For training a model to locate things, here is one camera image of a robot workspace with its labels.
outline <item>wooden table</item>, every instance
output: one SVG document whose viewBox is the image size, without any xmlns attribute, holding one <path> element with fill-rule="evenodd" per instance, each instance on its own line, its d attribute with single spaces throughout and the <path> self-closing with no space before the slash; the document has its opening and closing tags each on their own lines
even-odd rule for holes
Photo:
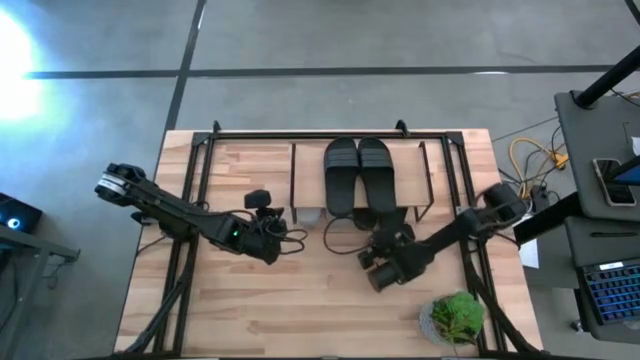
<svg viewBox="0 0 640 360">
<path fill-rule="evenodd" d="M 480 192 L 500 181 L 489 132 L 485 129 L 462 131 L 474 187 Z M 162 148 L 156 182 L 177 196 L 182 192 L 192 134 L 193 131 L 171 131 Z M 385 142 L 392 153 L 410 151 L 405 148 L 417 148 L 419 143 L 416 140 Z M 442 148 L 438 142 L 425 142 L 435 203 L 420 223 L 411 220 L 419 238 L 429 236 L 453 219 Z M 326 141 L 296 140 L 296 144 L 296 159 L 310 158 L 296 165 L 296 183 L 301 184 L 294 193 L 296 207 L 316 207 L 318 202 L 323 202 L 322 193 L 318 196 L 317 191 L 323 191 L 324 180 L 316 174 L 321 174 L 321 162 L 315 163 L 313 159 L 321 153 L 317 149 Z M 304 147 L 311 149 L 310 152 L 301 152 Z M 407 166 L 416 161 L 414 155 L 402 158 L 407 159 L 406 163 L 396 161 L 394 156 L 396 178 L 400 177 L 399 182 L 406 183 L 405 171 L 423 169 L 423 166 Z M 199 159 L 194 199 L 201 164 L 202 159 Z M 304 166 L 309 167 L 310 173 L 315 172 L 313 177 L 301 172 Z M 258 188 L 271 192 L 273 207 L 288 207 L 291 167 L 291 141 L 217 141 L 207 192 L 211 210 L 242 208 L 244 194 Z M 424 170 L 421 176 L 420 181 L 424 184 Z M 460 193 L 464 194 L 459 173 L 457 179 Z M 399 204 L 421 204 L 423 201 L 424 188 L 411 190 L 409 184 L 396 189 L 397 192 L 417 191 L 415 197 L 398 194 Z M 362 194 L 357 195 L 357 199 L 362 198 Z M 289 211 L 287 217 L 291 224 Z M 355 254 L 338 256 L 324 248 L 323 227 L 324 223 L 310 231 L 305 240 L 305 251 L 282 256 L 271 266 L 247 256 L 219 251 L 206 239 L 200 239 L 183 356 L 419 357 L 454 354 L 450 347 L 429 342 L 420 332 L 416 319 L 425 303 L 466 289 L 459 246 L 450 246 L 438 254 L 422 276 L 403 286 L 390 286 L 378 294 L 368 283 Z M 157 228 L 147 228 L 142 233 L 140 246 L 158 237 Z M 329 238 L 333 246 L 347 249 L 362 245 L 367 234 L 350 227 L 337 227 L 330 231 Z M 156 312 L 162 298 L 170 248 L 171 241 L 161 242 L 137 258 L 115 350 L 130 345 Z M 517 248 L 501 238 L 489 241 L 487 248 L 500 305 L 525 338 L 541 349 Z M 172 339 L 175 318 L 174 311 L 167 339 Z M 490 348 L 495 348 L 488 327 L 486 335 Z M 477 349 L 466 346 L 457 352 L 461 356 L 474 355 Z"/>
</svg>

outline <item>gray floor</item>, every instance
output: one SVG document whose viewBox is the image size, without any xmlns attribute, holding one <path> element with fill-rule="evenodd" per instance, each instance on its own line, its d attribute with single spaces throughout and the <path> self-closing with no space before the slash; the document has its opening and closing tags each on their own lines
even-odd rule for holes
<svg viewBox="0 0 640 360">
<path fill-rule="evenodd" d="M 0 82 L 0 152 L 11 154 L 3 156 L 0 191 L 44 210 L 40 233 L 82 249 L 58 288 L 39 290 L 18 358 L 112 349 L 140 229 L 130 211 L 92 190 L 109 162 L 154 172 L 176 81 L 20 81 L 12 69 L 178 69 L 195 7 L 196 0 L 0 2 L 0 34 L 18 39 L 0 37 L 10 49 L 0 56 L 0 77 L 7 76 Z M 612 64 L 640 39 L 622 0 L 209 0 L 200 30 L 193 69 Z M 209 128 L 218 119 L 227 129 L 389 128 L 404 119 L 413 128 L 484 127 L 499 138 L 552 118 L 554 93 L 598 76 L 190 79 L 176 127 Z M 618 88 L 640 88 L 639 80 L 633 75 Z M 499 166 L 513 171 L 513 138 L 547 144 L 557 126 L 554 120 L 496 141 Z M 520 163 L 531 150 L 517 149 Z M 534 158 L 533 169 L 541 161 Z M 563 196 L 573 191 L 569 170 L 547 181 Z M 576 317 L 571 293 L 530 290 L 552 353 L 628 359 L 640 350 L 574 334 L 567 327 Z"/>
</svg>

